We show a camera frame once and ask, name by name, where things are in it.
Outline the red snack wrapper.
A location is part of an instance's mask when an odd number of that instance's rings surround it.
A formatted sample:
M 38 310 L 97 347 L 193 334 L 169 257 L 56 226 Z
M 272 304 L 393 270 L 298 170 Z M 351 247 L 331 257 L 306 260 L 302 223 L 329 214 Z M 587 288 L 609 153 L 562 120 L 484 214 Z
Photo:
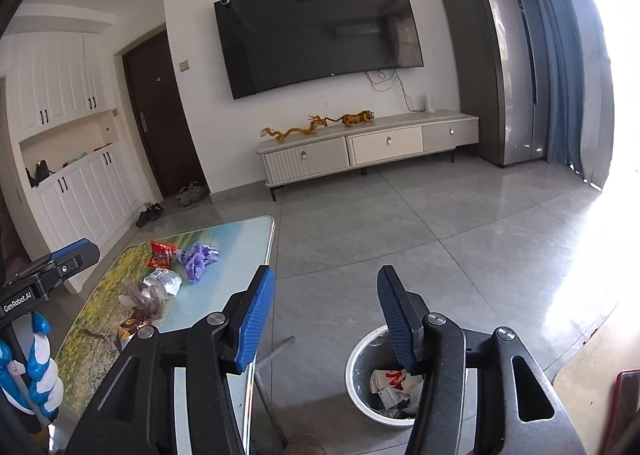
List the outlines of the red snack wrapper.
M 146 264 L 151 269 L 171 269 L 177 247 L 163 241 L 149 241 L 151 256 Z

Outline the clear plastic bag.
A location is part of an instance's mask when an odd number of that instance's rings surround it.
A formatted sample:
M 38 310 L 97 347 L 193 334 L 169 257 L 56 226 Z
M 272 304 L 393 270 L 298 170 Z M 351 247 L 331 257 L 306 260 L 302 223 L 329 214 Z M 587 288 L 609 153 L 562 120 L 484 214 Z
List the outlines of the clear plastic bag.
M 162 285 L 130 281 L 118 296 L 118 301 L 127 308 L 139 311 L 147 319 L 160 319 L 164 313 L 166 298 L 167 293 Z

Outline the brown yellow snack wrapper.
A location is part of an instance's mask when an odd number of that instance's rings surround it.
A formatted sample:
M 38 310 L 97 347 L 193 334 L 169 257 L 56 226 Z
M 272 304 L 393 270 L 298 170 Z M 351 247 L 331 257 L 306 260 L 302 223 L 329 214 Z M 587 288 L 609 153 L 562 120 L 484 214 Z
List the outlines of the brown yellow snack wrapper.
M 125 319 L 116 327 L 115 345 L 119 351 L 122 351 L 128 345 L 128 342 L 140 331 L 141 328 L 151 325 L 152 321 L 145 315 L 133 314 Z

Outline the silver foil wrapper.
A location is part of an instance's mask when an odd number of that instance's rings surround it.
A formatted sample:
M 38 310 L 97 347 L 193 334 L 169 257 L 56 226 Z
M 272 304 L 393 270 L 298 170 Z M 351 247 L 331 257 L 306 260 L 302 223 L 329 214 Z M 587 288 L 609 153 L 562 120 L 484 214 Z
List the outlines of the silver foil wrapper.
M 142 281 L 146 287 L 155 287 L 165 299 L 178 295 L 182 285 L 182 277 L 175 271 L 157 267 Z

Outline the purple wrapper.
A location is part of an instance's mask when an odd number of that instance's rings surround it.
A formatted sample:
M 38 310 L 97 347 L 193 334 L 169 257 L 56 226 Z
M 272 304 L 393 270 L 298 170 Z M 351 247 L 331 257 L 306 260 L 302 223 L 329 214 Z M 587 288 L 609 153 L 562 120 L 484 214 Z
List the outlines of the purple wrapper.
M 217 262 L 219 251 L 207 244 L 195 243 L 189 249 L 177 249 L 175 259 L 183 267 L 186 277 L 191 284 L 200 282 L 206 267 Z

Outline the trash inside bin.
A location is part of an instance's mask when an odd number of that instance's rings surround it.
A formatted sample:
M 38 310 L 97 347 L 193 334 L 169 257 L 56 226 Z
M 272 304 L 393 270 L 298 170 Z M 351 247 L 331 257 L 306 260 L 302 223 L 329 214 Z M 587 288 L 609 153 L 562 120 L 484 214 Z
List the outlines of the trash inside bin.
M 371 407 L 388 418 L 414 418 L 423 384 L 423 376 L 404 369 L 375 369 L 370 376 Z

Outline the white round trash bin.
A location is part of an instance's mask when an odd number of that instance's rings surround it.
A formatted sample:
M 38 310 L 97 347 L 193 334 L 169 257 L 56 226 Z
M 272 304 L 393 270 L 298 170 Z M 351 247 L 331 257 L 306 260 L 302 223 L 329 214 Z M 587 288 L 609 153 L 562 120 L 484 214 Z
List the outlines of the white round trash bin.
M 398 429 L 412 427 L 416 417 L 393 419 L 372 409 L 370 376 L 375 369 L 405 369 L 396 359 L 386 326 L 367 334 L 349 354 L 345 368 L 346 390 L 358 411 L 375 423 Z

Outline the landscape print table mat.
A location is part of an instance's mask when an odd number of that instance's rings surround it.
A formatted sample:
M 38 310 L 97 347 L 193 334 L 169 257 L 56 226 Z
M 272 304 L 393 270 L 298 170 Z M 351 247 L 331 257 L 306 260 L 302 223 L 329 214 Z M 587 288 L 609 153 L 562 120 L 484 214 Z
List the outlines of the landscape print table mat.
M 182 281 L 169 299 L 160 331 L 186 328 L 220 311 L 231 295 L 247 289 L 255 271 L 270 260 L 274 219 L 270 216 L 235 221 L 217 227 L 168 236 L 165 243 L 188 249 L 196 243 L 214 247 L 219 259 L 205 268 L 200 282 Z M 64 407 L 81 415 L 102 383 L 119 351 L 116 328 L 132 314 L 119 302 L 127 282 L 143 279 L 151 249 L 148 243 L 126 248 L 114 261 L 81 308 L 55 358 L 64 385 Z

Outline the black shoes pair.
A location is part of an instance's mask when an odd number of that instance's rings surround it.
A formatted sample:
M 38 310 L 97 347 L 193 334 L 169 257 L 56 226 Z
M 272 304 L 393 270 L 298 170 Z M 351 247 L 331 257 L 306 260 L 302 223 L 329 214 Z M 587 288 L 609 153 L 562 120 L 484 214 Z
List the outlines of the black shoes pair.
M 145 227 L 148 223 L 160 219 L 163 213 L 164 207 L 161 204 L 147 204 L 143 212 L 140 212 L 136 222 L 136 227 L 138 229 Z

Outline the black handbag on shelf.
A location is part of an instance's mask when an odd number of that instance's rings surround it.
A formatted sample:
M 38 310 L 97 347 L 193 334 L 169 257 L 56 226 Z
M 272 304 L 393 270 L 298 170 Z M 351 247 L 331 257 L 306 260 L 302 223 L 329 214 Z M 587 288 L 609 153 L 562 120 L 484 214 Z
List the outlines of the black handbag on shelf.
M 49 168 L 45 160 L 39 160 L 39 162 L 36 163 L 34 172 L 30 172 L 30 170 L 26 168 L 27 179 L 32 188 L 36 188 L 41 182 L 53 174 L 54 171 Z

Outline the grey slippers pair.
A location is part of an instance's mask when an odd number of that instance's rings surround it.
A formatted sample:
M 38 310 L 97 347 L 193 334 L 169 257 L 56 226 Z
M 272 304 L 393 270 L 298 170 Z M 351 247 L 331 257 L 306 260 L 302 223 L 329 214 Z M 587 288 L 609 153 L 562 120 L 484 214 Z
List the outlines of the grey slippers pair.
M 192 181 L 188 186 L 183 186 L 179 190 L 176 201 L 181 207 L 188 207 L 201 201 L 208 194 L 207 186 L 202 186 L 198 181 Z

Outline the dark brown entrance door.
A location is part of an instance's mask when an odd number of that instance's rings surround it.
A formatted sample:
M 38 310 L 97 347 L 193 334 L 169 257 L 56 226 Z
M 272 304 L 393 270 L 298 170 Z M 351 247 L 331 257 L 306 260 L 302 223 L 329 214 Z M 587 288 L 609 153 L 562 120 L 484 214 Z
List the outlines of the dark brown entrance door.
M 122 56 L 134 118 L 160 194 L 168 197 L 206 179 L 198 159 L 163 30 Z

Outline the golden dragon figurine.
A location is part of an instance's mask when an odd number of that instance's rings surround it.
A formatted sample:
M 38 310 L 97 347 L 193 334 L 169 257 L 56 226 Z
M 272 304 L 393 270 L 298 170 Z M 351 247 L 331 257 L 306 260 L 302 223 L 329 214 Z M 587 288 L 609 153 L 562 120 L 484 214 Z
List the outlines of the golden dragon figurine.
M 309 116 L 308 126 L 305 128 L 302 127 L 292 127 L 285 131 L 274 130 L 270 127 L 265 127 L 260 130 L 260 135 L 264 137 L 270 137 L 276 140 L 279 143 L 283 143 L 288 140 L 289 137 L 292 137 L 293 134 L 301 134 L 302 136 L 312 136 L 317 132 L 319 128 L 326 128 L 328 126 L 328 119 L 326 117 Z

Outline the white grey TV cabinet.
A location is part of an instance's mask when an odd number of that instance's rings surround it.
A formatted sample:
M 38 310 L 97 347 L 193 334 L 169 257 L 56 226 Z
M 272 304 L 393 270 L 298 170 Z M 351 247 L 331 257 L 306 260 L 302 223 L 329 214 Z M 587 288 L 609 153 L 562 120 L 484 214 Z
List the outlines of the white grey TV cabinet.
M 283 143 L 264 137 L 256 153 L 271 193 L 281 186 L 359 170 L 397 160 L 453 153 L 480 142 L 480 119 L 458 112 L 407 113 L 376 117 L 346 127 L 330 123 L 312 136 L 293 134 Z

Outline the golden tiger figurine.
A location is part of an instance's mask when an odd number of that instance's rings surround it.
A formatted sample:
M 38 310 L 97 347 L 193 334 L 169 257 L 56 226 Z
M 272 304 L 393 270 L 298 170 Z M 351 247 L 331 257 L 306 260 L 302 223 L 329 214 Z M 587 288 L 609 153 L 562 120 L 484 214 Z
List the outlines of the golden tiger figurine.
M 372 111 L 361 111 L 356 114 L 344 114 L 338 118 L 326 117 L 326 120 L 330 123 L 342 124 L 346 127 L 352 127 L 363 124 L 373 123 L 375 119 Z

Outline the white router on cabinet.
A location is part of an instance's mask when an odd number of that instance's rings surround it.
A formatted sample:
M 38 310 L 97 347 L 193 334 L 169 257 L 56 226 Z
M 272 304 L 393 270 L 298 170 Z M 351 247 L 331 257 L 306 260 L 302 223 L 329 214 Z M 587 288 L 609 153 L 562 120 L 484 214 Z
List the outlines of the white router on cabinet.
M 434 114 L 436 112 L 433 96 L 431 94 L 425 94 L 424 108 L 425 108 L 425 111 L 429 112 L 430 114 Z

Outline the grey tall refrigerator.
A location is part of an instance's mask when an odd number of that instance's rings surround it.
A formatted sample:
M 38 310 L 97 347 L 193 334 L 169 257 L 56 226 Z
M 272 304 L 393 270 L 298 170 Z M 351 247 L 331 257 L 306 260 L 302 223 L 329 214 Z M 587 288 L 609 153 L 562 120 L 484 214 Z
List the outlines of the grey tall refrigerator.
M 497 166 L 542 160 L 549 68 L 539 14 L 523 0 L 442 0 L 460 108 L 478 118 L 475 153 Z

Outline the blue curtain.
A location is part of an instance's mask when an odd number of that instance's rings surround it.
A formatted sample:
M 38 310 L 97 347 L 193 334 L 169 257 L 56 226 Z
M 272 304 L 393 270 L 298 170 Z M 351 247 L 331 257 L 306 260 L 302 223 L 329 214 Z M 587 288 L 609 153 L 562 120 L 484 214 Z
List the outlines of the blue curtain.
M 602 190 L 614 149 L 614 88 L 594 0 L 522 0 L 529 30 L 544 38 L 549 77 L 547 160 Z

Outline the white wall cupboard unit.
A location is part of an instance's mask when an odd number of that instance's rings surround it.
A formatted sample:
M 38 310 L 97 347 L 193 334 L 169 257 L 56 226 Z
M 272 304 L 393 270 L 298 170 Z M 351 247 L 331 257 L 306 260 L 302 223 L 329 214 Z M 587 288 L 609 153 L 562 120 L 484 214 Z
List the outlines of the white wall cupboard unit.
M 143 204 L 96 35 L 22 33 L 1 41 L 1 189 L 36 259 L 79 238 L 108 253 Z M 45 160 L 54 174 L 36 188 Z

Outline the large black wall television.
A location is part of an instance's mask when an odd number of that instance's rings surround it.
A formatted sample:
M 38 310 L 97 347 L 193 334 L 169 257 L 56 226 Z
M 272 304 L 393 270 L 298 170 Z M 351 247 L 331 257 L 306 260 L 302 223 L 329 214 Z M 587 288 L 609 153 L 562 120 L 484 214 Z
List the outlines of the large black wall television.
M 235 100 L 424 64 L 410 0 L 217 0 L 214 11 Z

